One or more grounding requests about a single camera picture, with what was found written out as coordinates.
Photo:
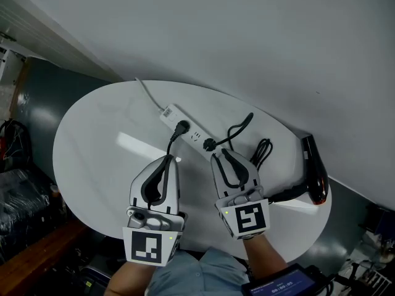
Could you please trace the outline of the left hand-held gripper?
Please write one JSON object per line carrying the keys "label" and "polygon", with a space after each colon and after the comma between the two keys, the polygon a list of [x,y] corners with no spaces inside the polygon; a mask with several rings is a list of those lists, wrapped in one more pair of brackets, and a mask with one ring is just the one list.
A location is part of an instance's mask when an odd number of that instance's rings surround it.
{"label": "left hand-held gripper", "polygon": [[179,212],[178,164],[165,155],[132,181],[128,226],[122,228],[127,261],[165,266],[179,247],[188,215]]}

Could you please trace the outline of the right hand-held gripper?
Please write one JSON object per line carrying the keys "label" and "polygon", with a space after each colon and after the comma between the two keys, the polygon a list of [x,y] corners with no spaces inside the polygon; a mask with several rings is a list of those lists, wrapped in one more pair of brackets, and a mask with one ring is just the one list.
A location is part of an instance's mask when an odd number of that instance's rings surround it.
{"label": "right hand-held gripper", "polygon": [[230,149],[212,154],[210,164],[218,197],[222,198],[215,207],[231,237],[250,239],[268,230],[268,199],[264,198],[263,187],[258,186],[257,168]]}

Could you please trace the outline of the white power strip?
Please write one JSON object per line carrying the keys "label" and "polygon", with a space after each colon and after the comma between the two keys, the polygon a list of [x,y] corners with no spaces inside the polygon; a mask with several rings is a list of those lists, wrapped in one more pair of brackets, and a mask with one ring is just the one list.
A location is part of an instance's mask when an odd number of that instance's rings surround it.
{"label": "white power strip", "polygon": [[204,149],[204,142],[212,137],[201,128],[192,118],[187,116],[182,110],[173,104],[169,104],[160,115],[160,120],[166,124],[172,131],[175,131],[177,124],[180,121],[187,121],[189,124],[189,131],[182,134],[180,137],[196,152],[203,156],[207,161],[210,161],[212,155],[220,158],[222,156],[221,145],[217,146],[214,151],[206,151]]}

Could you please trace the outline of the person's right forearm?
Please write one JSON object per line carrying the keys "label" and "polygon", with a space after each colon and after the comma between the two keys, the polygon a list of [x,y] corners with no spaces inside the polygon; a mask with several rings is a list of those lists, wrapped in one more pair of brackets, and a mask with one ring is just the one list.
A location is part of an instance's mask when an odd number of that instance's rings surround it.
{"label": "person's right forearm", "polygon": [[243,244],[255,278],[263,278],[288,267],[263,234],[244,239]]}

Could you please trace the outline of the person's left forearm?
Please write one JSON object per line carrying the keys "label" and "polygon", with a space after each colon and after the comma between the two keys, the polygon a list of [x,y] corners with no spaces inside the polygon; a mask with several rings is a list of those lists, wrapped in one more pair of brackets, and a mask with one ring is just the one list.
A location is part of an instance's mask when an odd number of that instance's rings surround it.
{"label": "person's left forearm", "polygon": [[156,266],[126,262],[111,277],[104,296],[144,296]]}

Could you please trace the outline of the black hair dryer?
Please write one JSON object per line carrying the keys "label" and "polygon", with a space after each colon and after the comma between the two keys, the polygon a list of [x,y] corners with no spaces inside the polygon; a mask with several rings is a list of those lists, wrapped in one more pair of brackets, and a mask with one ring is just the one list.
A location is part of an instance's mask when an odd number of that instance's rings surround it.
{"label": "black hair dryer", "polygon": [[326,202],[329,193],[328,174],[315,139],[310,134],[302,138],[301,142],[304,157],[304,179],[301,184],[269,197],[270,204],[294,200],[305,193],[308,193],[314,205],[321,205]]}

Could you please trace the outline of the person's light blue shirt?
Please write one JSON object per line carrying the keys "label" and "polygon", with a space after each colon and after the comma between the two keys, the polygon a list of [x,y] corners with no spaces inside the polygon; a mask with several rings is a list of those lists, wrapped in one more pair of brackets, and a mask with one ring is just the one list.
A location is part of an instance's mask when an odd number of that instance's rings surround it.
{"label": "person's light blue shirt", "polygon": [[200,259],[179,250],[157,268],[146,296],[243,296],[247,269],[230,254],[209,248]]}

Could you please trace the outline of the black wrist-worn screen device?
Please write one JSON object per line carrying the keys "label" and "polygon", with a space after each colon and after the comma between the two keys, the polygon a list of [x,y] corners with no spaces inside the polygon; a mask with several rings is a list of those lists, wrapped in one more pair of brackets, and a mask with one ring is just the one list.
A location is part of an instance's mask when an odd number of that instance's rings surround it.
{"label": "black wrist-worn screen device", "polygon": [[299,264],[241,286],[243,296],[313,296],[318,281]]}

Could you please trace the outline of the brown wooden furniture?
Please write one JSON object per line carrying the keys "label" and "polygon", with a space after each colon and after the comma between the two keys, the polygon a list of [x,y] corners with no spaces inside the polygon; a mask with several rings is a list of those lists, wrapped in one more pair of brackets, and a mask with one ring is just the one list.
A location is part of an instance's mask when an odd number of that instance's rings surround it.
{"label": "brown wooden furniture", "polygon": [[58,260],[87,230],[88,227],[79,220],[72,220],[60,226],[1,265],[0,284],[8,278],[24,280],[43,271]]}

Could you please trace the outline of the plastic-wrapped dark bundle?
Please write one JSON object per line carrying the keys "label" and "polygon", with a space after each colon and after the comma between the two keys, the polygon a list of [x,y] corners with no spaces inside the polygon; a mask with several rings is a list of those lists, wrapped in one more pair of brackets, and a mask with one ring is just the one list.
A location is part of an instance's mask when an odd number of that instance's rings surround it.
{"label": "plastic-wrapped dark bundle", "polygon": [[50,184],[25,170],[0,173],[0,236],[36,236],[66,219]]}

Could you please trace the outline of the white cabinet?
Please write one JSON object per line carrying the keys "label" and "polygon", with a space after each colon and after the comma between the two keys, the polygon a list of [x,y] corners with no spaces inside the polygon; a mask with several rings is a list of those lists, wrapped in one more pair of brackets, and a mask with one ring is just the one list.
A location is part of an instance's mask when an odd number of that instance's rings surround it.
{"label": "white cabinet", "polygon": [[14,84],[24,62],[24,56],[0,46],[0,85]]}

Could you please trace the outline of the white door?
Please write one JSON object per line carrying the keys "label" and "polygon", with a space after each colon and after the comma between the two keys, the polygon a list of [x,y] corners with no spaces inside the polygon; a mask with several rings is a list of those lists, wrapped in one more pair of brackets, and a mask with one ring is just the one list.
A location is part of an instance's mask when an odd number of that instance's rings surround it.
{"label": "white door", "polygon": [[123,81],[108,59],[102,14],[99,0],[0,0],[0,43],[73,72]]}

